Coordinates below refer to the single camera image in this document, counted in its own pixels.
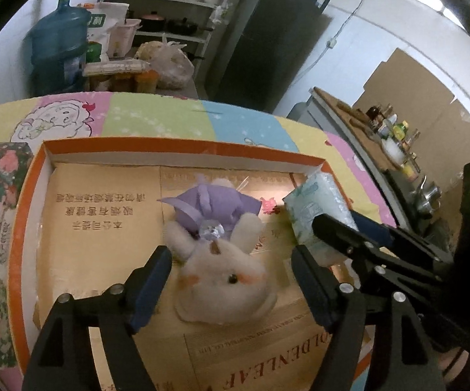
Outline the small green tissue pack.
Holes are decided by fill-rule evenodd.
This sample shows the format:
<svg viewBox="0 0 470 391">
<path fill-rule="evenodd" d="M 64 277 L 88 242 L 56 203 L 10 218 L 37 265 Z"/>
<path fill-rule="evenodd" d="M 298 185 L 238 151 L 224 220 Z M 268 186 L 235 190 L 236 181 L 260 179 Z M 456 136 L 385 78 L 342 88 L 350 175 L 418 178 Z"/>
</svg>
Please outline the small green tissue pack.
<svg viewBox="0 0 470 391">
<path fill-rule="evenodd" d="M 358 229 L 344 196 L 330 173 L 321 171 L 311 174 L 304 184 L 282 201 L 298 243 L 307 247 L 320 266 L 328 268 L 346 260 L 342 253 L 330 248 L 313 232 L 313 219 L 320 214 L 328 214 L 346 226 Z"/>
</svg>

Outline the cream plush bunny purple dress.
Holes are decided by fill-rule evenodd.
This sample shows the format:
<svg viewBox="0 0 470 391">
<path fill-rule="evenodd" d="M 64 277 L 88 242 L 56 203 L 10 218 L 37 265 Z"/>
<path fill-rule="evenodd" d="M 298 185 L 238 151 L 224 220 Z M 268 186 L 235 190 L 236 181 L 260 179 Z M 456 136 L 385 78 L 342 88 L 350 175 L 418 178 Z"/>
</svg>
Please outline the cream plush bunny purple dress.
<svg viewBox="0 0 470 391">
<path fill-rule="evenodd" d="M 175 310 L 186 322 L 241 324 L 267 315 L 277 301 L 265 265 L 252 256 L 264 228 L 261 202 L 227 178 L 200 178 L 161 202 L 175 217 L 164 244 L 181 264 Z"/>
</svg>

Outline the kitchen counter with board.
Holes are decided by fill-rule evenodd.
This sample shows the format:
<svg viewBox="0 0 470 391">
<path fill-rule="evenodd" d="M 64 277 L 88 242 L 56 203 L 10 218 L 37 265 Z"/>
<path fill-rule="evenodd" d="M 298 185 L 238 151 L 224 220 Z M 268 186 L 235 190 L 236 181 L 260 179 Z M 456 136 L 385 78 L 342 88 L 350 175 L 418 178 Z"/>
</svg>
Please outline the kitchen counter with board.
<svg viewBox="0 0 470 391">
<path fill-rule="evenodd" d="M 430 221 L 421 218 L 413 206 L 415 184 L 390 161 L 380 146 L 380 138 L 366 134 L 365 125 L 342 110 L 338 99 L 318 89 L 312 89 L 310 94 L 306 113 L 313 122 L 323 131 L 339 136 L 351 147 L 380 189 L 398 223 L 421 233 Z"/>
</svg>

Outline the steel kettle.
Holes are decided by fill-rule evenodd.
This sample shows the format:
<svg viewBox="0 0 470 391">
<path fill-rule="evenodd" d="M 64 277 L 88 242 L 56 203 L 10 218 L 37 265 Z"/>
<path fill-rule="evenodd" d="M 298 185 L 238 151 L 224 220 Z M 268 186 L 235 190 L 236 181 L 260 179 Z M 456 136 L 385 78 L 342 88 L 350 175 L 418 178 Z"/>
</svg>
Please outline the steel kettle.
<svg viewBox="0 0 470 391">
<path fill-rule="evenodd" d="M 413 193 L 413 205 L 416 211 L 425 217 L 432 217 L 441 207 L 442 190 L 424 175 L 421 183 Z"/>
</svg>

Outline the white bowl on counter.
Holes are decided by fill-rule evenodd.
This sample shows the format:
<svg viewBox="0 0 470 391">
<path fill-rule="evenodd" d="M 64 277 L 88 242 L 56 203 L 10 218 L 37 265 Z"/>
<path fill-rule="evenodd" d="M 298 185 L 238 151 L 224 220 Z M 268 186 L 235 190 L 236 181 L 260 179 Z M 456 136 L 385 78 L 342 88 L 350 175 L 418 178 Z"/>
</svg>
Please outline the white bowl on counter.
<svg viewBox="0 0 470 391">
<path fill-rule="evenodd" d="M 384 138 L 380 142 L 380 146 L 383 153 L 386 154 L 386 157 L 388 157 L 393 164 L 402 166 L 405 163 L 406 156 L 404 151 L 392 138 Z"/>
</svg>

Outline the orange rimmed cardboard box tray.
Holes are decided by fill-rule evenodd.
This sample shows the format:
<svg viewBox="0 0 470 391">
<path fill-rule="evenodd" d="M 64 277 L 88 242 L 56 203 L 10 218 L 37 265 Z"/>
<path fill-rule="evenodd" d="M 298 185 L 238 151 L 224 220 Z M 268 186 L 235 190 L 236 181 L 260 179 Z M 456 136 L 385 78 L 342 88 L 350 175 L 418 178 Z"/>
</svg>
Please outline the orange rimmed cardboard box tray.
<svg viewBox="0 0 470 391">
<path fill-rule="evenodd" d="M 9 253 L 26 390 L 307 390 L 335 341 L 292 272 L 283 204 L 345 163 L 174 138 L 67 138 L 38 149 Z"/>
</svg>

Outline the colourful cartoon bed sheet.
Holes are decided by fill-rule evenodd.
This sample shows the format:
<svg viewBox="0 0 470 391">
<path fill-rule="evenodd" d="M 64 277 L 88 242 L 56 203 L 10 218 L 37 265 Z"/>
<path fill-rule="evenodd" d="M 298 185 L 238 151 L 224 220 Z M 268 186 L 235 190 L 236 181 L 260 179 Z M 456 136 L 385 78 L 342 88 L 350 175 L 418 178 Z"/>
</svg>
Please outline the colourful cartoon bed sheet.
<svg viewBox="0 0 470 391">
<path fill-rule="evenodd" d="M 162 237 L 180 193 L 196 174 L 225 175 L 262 203 L 266 229 L 255 256 L 279 280 L 276 308 L 252 326 L 186 324 L 163 295 L 136 338 L 160 390 L 306 390 L 328 347 L 294 284 L 294 235 L 282 198 L 314 164 L 332 174 L 349 206 L 394 217 L 344 141 L 302 123 L 216 102 L 155 94 L 76 93 L 0 105 L 0 168 L 34 153 L 0 244 L 9 309 L 5 341 L 25 368 L 53 299 L 87 297 L 126 278 Z"/>
</svg>

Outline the black refrigerator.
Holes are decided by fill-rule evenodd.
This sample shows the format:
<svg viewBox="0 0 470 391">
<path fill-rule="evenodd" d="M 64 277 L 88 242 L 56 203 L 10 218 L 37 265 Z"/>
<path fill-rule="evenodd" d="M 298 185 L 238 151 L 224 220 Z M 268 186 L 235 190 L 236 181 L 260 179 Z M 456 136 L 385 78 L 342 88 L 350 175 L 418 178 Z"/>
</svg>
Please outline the black refrigerator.
<svg viewBox="0 0 470 391">
<path fill-rule="evenodd" d="M 240 0 L 217 48 L 210 100 L 271 113 L 317 40 L 329 0 Z"/>
</svg>

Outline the plastic bag of vegetables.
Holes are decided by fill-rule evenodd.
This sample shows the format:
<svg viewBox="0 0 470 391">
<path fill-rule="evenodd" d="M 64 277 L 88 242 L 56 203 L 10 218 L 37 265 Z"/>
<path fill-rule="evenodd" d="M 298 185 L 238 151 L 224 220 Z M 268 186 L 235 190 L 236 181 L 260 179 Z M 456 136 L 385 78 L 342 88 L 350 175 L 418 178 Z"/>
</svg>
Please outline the plastic bag of vegetables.
<svg viewBox="0 0 470 391">
<path fill-rule="evenodd" d="M 148 62 L 159 75 L 157 87 L 179 90 L 188 85 L 194 74 L 194 65 L 184 53 L 185 44 L 177 41 L 149 41 L 140 45 L 134 55 Z"/>
</svg>

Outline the grey metal shelf rack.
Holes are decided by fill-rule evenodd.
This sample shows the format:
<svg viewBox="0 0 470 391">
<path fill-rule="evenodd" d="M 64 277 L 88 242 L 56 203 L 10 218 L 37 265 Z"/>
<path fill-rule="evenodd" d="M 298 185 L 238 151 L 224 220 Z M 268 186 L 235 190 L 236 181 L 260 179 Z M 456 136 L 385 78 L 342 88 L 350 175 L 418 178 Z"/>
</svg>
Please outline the grey metal shelf rack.
<svg viewBox="0 0 470 391">
<path fill-rule="evenodd" d="M 127 17 L 141 21 L 133 38 L 135 50 L 148 41 L 180 43 L 194 65 L 194 83 L 204 83 L 230 0 L 102 1 L 128 4 Z"/>
</svg>

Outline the blue water jug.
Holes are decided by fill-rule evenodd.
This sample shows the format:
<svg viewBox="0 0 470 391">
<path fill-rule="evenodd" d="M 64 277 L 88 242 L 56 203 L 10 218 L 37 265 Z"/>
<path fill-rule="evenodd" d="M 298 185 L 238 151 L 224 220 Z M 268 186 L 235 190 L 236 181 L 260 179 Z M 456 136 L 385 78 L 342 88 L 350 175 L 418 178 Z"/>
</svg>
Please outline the blue water jug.
<svg viewBox="0 0 470 391">
<path fill-rule="evenodd" d="M 58 0 L 55 11 L 31 29 L 31 86 L 34 96 L 80 92 L 84 88 L 87 30 L 91 13 Z"/>
</svg>

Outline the white flour sack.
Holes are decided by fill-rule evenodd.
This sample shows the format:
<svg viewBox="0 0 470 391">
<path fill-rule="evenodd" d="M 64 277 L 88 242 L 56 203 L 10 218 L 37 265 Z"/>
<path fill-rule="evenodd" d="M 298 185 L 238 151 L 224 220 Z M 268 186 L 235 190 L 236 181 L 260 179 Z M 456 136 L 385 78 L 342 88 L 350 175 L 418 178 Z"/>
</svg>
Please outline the white flour sack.
<svg viewBox="0 0 470 391">
<path fill-rule="evenodd" d="M 87 29 L 86 62 L 108 60 L 107 49 L 112 29 L 126 19 L 129 4 L 117 2 L 85 3 L 80 5 L 90 12 Z"/>
</svg>

